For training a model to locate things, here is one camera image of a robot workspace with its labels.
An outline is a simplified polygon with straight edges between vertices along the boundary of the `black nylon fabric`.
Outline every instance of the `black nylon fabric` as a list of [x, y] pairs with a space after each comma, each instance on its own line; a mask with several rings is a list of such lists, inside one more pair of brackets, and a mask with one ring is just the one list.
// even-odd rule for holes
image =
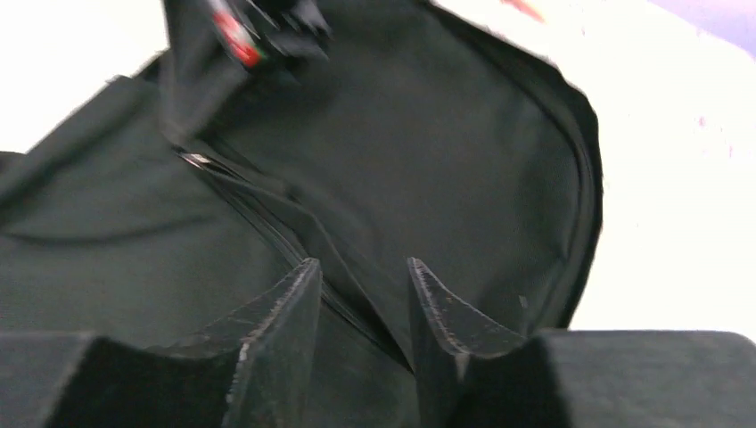
[[290, 270], [265, 223], [321, 260], [335, 299], [307, 426], [419, 426], [406, 257], [523, 336], [566, 326], [601, 223], [585, 97], [425, 6], [366, 2], [321, 2], [330, 61], [285, 85], [177, 37], [202, 20], [167, 1], [160, 67], [117, 79], [0, 171], [0, 328], [169, 344]]
[[16, 152], [0, 152], [0, 172], [3, 172], [3, 169], [8, 166], [12, 161], [17, 160], [23, 156], [21, 153]]

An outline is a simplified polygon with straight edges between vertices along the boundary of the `white background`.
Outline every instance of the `white background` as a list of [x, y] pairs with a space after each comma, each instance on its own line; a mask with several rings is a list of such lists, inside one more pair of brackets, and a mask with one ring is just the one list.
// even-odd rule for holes
[[[166, 44], [159, 0], [6, 3], [0, 150], [27, 151]], [[694, 32], [663, 13], [606, 7], [580, 15], [580, 49], [560, 36], [570, 42], [550, 52], [598, 112], [606, 175], [604, 233], [573, 327], [756, 338], [756, 67], [716, 40], [691, 47], [674, 34]], [[699, 114], [713, 125], [696, 127]]]
[[653, 0], [695, 25], [756, 54], [756, 2], [753, 0]]

